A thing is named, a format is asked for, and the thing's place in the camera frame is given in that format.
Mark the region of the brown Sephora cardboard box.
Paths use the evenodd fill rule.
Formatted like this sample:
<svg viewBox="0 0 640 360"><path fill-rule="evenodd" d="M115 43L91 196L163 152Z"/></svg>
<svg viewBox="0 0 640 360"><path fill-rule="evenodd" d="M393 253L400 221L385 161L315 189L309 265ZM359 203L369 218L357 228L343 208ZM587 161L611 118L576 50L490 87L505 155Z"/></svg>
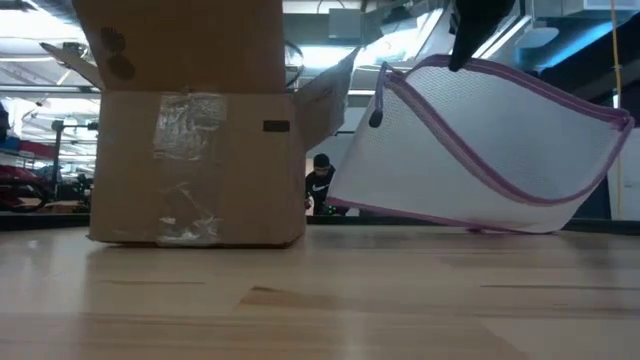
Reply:
<svg viewBox="0 0 640 360"><path fill-rule="evenodd" d="M100 90L88 236L284 247L305 231L305 157L344 121L355 58L286 84L282 0L71 0Z"/></svg>

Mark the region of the long ceiling light bar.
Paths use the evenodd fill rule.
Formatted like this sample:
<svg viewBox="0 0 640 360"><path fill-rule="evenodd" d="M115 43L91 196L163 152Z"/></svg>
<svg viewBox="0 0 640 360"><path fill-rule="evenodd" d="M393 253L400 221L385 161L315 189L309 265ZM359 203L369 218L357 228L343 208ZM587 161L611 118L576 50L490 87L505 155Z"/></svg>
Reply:
<svg viewBox="0 0 640 360"><path fill-rule="evenodd" d="M90 86L0 85L0 94L9 96L99 97L101 91Z"/></svg>

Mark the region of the black table frame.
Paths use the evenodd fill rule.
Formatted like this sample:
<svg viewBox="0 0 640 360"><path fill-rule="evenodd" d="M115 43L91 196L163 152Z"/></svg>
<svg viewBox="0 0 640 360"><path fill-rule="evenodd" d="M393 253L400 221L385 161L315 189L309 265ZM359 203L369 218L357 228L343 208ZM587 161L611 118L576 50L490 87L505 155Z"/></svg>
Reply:
<svg viewBox="0 0 640 360"><path fill-rule="evenodd" d="M26 231L87 227L89 214L0 213L0 231ZM427 220L399 217L307 217L308 225L347 226L436 226ZM640 221L572 219L564 231L640 236Z"/></svg>

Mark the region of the purple-edged mesh zip pouch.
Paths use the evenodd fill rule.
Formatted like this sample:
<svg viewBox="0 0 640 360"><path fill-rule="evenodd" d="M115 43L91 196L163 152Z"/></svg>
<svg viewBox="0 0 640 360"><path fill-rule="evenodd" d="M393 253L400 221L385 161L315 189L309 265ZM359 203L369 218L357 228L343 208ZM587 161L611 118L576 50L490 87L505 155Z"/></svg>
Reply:
<svg viewBox="0 0 640 360"><path fill-rule="evenodd" d="M633 117L514 68L383 65L331 182L334 206L468 229L560 230L606 177Z"/></svg>

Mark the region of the white board panel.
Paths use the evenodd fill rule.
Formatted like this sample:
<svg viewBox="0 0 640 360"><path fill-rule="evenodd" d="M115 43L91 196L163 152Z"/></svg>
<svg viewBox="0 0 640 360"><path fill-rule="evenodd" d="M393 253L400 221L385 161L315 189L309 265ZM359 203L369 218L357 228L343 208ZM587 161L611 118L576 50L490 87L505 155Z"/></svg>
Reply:
<svg viewBox="0 0 640 360"><path fill-rule="evenodd" d="M640 140L629 139L607 176L613 220L640 221Z"/></svg>

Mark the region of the black gantry frame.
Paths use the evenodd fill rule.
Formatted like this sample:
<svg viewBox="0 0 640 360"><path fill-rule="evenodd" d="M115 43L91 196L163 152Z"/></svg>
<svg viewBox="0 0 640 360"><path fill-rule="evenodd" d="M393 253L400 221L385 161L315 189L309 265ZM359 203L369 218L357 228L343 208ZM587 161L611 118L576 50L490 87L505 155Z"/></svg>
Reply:
<svg viewBox="0 0 640 360"><path fill-rule="evenodd" d="M85 125L66 125L62 120L54 120L52 122L52 126L51 128L55 131L56 133L56 138L55 138L55 156L54 156L54 160L53 160L53 169L52 169L52 174L51 174L51 186L53 189L53 202L56 201L61 201L61 198L59 196L59 190L58 190L58 186L59 183L61 182L61 178L60 178L60 149L61 149L61 141L62 141L62 134L64 132L64 130L66 128L86 128L88 130L91 131L97 131L98 130L98 123L97 122L90 122L87 123ZM78 206L81 209L85 209L86 211L90 210L91 207L91 194L92 194L92 190L91 190L91 185L89 184L89 180L86 176L82 176L79 178L78 180L79 182L79 186L76 189L76 197L75 200L78 201Z"/></svg>

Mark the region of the person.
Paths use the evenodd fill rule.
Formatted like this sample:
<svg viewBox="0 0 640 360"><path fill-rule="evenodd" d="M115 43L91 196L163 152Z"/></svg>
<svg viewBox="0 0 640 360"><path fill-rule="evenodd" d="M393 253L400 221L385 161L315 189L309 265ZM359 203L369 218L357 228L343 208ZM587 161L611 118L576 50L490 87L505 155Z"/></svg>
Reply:
<svg viewBox="0 0 640 360"><path fill-rule="evenodd" d="M331 206L327 203L329 186L336 169L328 155L320 153L313 158L313 170L305 177L305 206L314 216L345 216L348 207Z"/></svg>

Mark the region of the red storage shelf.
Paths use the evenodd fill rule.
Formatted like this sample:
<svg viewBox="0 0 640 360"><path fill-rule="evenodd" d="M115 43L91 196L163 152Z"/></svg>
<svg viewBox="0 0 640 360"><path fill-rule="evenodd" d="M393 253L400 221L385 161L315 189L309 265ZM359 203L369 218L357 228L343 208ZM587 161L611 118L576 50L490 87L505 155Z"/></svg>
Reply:
<svg viewBox="0 0 640 360"><path fill-rule="evenodd" d="M0 141L0 212L33 213L55 199L52 175L37 161L54 160L50 145L8 136Z"/></svg>

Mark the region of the grey ceiling unit box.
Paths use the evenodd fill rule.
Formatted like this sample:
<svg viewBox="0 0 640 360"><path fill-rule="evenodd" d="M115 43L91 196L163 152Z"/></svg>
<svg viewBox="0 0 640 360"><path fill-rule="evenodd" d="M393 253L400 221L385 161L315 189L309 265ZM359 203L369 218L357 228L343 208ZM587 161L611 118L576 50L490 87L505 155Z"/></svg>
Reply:
<svg viewBox="0 0 640 360"><path fill-rule="evenodd" d="M329 10L328 37L355 40L361 38L362 13L359 9L331 8Z"/></svg>

